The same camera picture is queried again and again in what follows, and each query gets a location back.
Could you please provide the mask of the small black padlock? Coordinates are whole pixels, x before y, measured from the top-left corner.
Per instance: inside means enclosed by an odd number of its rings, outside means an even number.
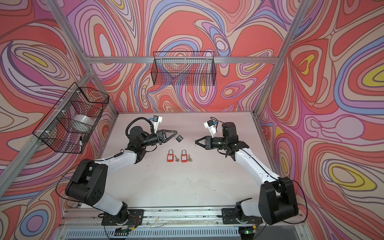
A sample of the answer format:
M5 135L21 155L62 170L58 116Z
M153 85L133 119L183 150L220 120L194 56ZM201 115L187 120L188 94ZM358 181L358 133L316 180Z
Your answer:
M184 138L181 135L176 134L175 139L180 143Z

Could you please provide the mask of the red padlock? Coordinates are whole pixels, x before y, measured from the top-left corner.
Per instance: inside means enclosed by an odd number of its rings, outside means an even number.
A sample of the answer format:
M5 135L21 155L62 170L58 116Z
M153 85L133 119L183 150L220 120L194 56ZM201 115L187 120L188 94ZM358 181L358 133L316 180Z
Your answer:
M175 160L174 151L170 149L167 154L167 162L171 163L171 162L174 162L174 160Z
M188 154L186 150L182 150L181 152L181 162L182 163L187 163L189 161L188 159Z

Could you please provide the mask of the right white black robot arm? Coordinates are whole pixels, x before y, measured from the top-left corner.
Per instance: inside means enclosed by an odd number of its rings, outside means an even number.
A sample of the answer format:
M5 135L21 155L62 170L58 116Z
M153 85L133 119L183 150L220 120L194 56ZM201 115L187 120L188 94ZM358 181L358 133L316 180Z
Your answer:
M249 145L239 140L233 122L222 123L222 137L216 136L217 126L216 120L205 122L204 127L210 135L196 140L195 144L205 150L223 150L223 155L241 165L260 186L259 199L238 201L231 217L240 223L247 223L250 218L257 217L268 225L274 225L297 216L299 207L293 181L288 177L280 177L263 164Z

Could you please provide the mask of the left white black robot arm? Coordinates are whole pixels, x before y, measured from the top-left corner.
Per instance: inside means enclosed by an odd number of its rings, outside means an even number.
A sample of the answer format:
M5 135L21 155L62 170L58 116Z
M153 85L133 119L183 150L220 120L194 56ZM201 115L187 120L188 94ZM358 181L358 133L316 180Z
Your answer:
M138 117L125 130L129 142L124 150L104 159L82 160L72 175L65 194L77 202L86 204L112 216L127 215L124 202L105 190L109 174L138 164L146 155L147 147L160 146L172 138L178 142L183 137L174 130L158 130L162 117Z

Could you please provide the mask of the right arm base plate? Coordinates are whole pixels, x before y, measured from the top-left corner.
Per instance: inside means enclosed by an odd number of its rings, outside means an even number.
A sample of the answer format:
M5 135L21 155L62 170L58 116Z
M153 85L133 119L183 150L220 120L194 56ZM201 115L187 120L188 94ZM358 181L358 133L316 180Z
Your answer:
M221 214L217 215L217 217L222 219L225 225L251 224L258 226L263 223L263 219L261 217L246 216L242 210L237 207L222 208Z

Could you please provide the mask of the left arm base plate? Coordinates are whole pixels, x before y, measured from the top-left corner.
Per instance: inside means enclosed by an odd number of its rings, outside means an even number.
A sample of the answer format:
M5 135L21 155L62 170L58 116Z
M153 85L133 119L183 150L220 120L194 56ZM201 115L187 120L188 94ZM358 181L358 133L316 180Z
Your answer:
M98 215L102 219L103 226L128 226L137 227L143 222L144 210L143 209L131 209L122 210L116 216L108 213L101 213Z

